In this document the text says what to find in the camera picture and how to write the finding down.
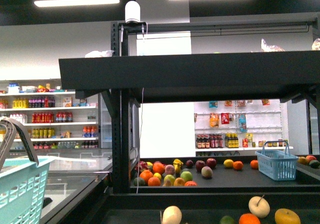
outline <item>metal frame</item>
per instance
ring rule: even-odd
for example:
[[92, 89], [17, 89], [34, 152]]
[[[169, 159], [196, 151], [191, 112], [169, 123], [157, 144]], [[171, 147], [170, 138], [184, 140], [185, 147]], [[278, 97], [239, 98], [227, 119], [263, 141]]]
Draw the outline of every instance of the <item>metal frame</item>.
[[[295, 27], [301, 25], [312, 25], [314, 37], [320, 36], [319, 17], [307, 21], [279, 21], [269, 20], [264, 23], [252, 22], [219, 22], [219, 23], [180, 23], [180, 24], [156, 24], [147, 25], [147, 23], [119, 23], [111, 22], [111, 49], [114, 51], [114, 56], [129, 55], [129, 35], [142, 34], [142, 29], [148, 29], [148, 33], [165, 33], [165, 32], [181, 32], [181, 31], [214, 31], [221, 29], [252, 29], [252, 28], [267, 28], [267, 27]], [[103, 99], [112, 117], [112, 174], [113, 174], [113, 192], [114, 193], [129, 193], [130, 192], [130, 171], [137, 162], [131, 163], [131, 153], [135, 151], [131, 149], [132, 135], [132, 104], [139, 105], [136, 95], [130, 89], [112, 89], [97, 90], [102, 92]], [[93, 91], [76, 91], [77, 96], [86, 97], [91, 95]], [[297, 103], [303, 99], [316, 106], [318, 111], [318, 122], [320, 132], [320, 85], [314, 85], [308, 89], [297, 90], [294, 93], [288, 94], [281, 102], [292, 100]]]

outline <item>pear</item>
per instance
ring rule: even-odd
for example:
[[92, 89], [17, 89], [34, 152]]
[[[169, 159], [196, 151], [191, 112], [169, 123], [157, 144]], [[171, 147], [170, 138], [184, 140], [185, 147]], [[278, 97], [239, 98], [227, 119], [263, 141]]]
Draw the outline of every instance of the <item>pear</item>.
[[182, 213], [179, 207], [175, 205], [169, 206], [163, 213], [162, 224], [180, 224]]
[[169, 179], [165, 180], [163, 183], [163, 186], [172, 186], [172, 183]]

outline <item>yellow apple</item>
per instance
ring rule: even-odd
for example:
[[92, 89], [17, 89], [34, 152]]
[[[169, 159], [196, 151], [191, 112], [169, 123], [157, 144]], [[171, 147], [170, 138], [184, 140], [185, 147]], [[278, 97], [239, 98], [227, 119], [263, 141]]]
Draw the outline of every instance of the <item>yellow apple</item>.
[[254, 196], [249, 201], [250, 212], [258, 218], [265, 218], [269, 215], [269, 203], [261, 196]]
[[276, 224], [301, 224], [299, 216], [293, 210], [286, 208], [278, 209], [274, 219]]

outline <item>orange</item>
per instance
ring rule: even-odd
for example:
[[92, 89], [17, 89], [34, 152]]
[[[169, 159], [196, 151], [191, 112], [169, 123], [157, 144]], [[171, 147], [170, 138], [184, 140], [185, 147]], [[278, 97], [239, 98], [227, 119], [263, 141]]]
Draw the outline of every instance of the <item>orange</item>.
[[244, 167], [244, 164], [242, 163], [242, 161], [235, 161], [233, 164], [233, 168], [235, 170], [242, 170], [243, 167]]
[[194, 182], [193, 180], [187, 181], [185, 184], [185, 186], [196, 186], [198, 185], [196, 182]]
[[261, 224], [261, 222], [255, 215], [246, 213], [240, 216], [239, 224]]
[[153, 164], [152, 170], [154, 173], [162, 175], [165, 172], [165, 167], [161, 163], [157, 162]]
[[258, 170], [259, 169], [259, 165], [258, 165], [258, 161], [257, 160], [252, 160], [250, 162], [250, 166], [252, 169]]
[[148, 180], [148, 186], [160, 186], [161, 185], [161, 181], [159, 180], [158, 177], [151, 177]]
[[149, 179], [151, 177], [153, 177], [154, 175], [152, 174], [151, 171], [149, 170], [144, 170], [143, 172], [141, 172], [140, 177], [146, 182], [148, 183]]

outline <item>lemon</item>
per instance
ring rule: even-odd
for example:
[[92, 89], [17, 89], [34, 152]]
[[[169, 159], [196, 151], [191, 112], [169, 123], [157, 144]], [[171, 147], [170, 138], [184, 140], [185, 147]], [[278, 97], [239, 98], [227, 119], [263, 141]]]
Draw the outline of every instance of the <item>lemon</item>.
[[160, 173], [155, 173], [153, 176], [154, 176], [154, 177], [157, 177], [160, 181], [161, 181], [161, 179], [162, 179]]
[[225, 168], [233, 168], [233, 166], [234, 166], [233, 163], [234, 163], [233, 160], [227, 159], [224, 161], [224, 166], [225, 166]]

